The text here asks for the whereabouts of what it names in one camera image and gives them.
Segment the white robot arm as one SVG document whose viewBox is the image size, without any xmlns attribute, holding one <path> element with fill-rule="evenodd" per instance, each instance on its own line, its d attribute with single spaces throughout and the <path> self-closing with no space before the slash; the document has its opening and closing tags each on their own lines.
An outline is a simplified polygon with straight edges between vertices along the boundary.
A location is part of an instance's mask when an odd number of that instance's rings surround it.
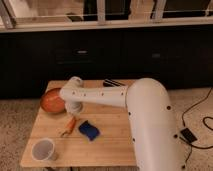
<svg viewBox="0 0 213 171">
<path fill-rule="evenodd" d="M 139 171 L 183 171 L 175 116 L 168 92 L 159 81 L 142 78 L 130 86 L 100 88 L 83 88 L 82 83 L 79 77 L 72 77 L 60 90 L 68 112 L 79 113 L 82 102 L 125 107 Z"/>
</svg>

